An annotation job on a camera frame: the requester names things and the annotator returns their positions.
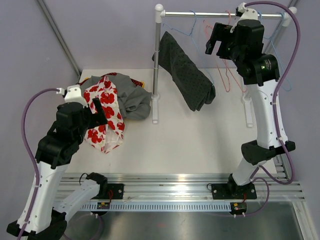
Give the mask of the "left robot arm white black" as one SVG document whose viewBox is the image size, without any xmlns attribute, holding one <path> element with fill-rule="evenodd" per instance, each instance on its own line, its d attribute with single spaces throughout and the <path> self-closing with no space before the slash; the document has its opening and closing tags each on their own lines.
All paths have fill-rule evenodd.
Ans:
<svg viewBox="0 0 320 240">
<path fill-rule="evenodd" d="M 55 197 L 71 162 L 79 150 L 87 130 L 105 125 L 107 118 L 98 98 L 93 99 L 96 113 L 87 104 L 67 102 L 57 107 L 56 120 L 43 137 L 35 154 L 35 180 L 26 208 L 20 218 L 7 226 L 7 233 L 29 240 L 58 240 L 67 224 L 92 198 L 107 196 L 108 179 L 92 172 L 76 190 L 55 205 Z"/>
</svg>

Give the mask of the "dark grey dotted skirt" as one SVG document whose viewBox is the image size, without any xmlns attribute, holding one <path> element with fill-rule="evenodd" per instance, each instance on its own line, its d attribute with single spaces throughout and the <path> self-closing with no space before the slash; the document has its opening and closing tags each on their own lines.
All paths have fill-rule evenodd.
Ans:
<svg viewBox="0 0 320 240">
<path fill-rule="evenodd" d="M 153 54 L 152 60 L 155 58 L 156 63 L 171 75 L 191 111 L 200 111 L 203 105 L 212 103 L 216 97 L 214 84 L 168 31 L 160 39 L 159 50 Z"/>
</svg>

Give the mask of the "white red floral skirt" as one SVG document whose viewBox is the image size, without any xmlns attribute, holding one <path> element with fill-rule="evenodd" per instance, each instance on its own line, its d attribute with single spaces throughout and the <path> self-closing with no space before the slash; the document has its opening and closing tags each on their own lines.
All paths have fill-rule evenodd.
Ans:
<svg viewBox="0 0 320 240">
<path fill-rule="evenodd" d="M 107 123 L 89 129 L 86 132 L 85 140 L 95 149 L 107 154 L 121 145 L 124 140 L 125 123 L 118 102 L 118 91 L 116 85 L 106 75 L 93 76 L 88 78 L 85 83 L 90 80 L 93 82 L 88 86 L 82 85 L 84 87 L 83 97 L 94 114 L 97 113 L 97 109 L 93 99 L 99 99 Z"/>
</svg>

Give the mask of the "plain grey skirt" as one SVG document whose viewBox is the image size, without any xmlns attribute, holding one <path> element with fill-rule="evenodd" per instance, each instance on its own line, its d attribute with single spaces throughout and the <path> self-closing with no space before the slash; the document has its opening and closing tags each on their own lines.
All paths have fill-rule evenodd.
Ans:
<svg viewBox="0 0 320 240">
<path fill-rule="evenodd" d="M 120 114 L 131 120 L 144 120 L 151 112 L 152 94 L 140 86 L 115 85 Z"/>
</svg>

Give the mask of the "red white polka-dot skirt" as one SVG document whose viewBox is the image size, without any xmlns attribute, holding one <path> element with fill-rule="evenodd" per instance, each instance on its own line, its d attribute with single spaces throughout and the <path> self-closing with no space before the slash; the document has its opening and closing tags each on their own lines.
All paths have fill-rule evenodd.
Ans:
<svg viewBox="0 0 320 240">
<path fill-rule="evenodd" d="M 131 77 L 122 73 L 118 72 L 110 72 L 103 77 L 107 76 L 110 81 L 112 81 L 115 85 L 122 85 L 122 86 L 131 86 L 131 87 L 141 87 L 141 86 L 136 86 L 132 81 Z"/>
</svg>

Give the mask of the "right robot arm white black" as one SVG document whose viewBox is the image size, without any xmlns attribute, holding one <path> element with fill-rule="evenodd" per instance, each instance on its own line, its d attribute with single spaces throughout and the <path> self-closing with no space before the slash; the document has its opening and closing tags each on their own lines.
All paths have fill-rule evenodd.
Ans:
<svg viewBox="0 0 320 240">
<path fill-rule="evenodd" d="M 257 138 L 241 145 L 242 160 L 227 183 L 211 184 L 215 200 L 257 198 L 254 175 L 266 162 L 295 150 L 283 129 L 281 111 L 277 105 L 276 88 L 280 73 L 277 59 L 263 49 L 264 26 L 259 20 L 244 19 L 236 26 L 216 23 L 206 43 L 206 54 L 220 42 L 217 56 L 231 60 L 247 86 L 257 125 Z"/>
</svg>

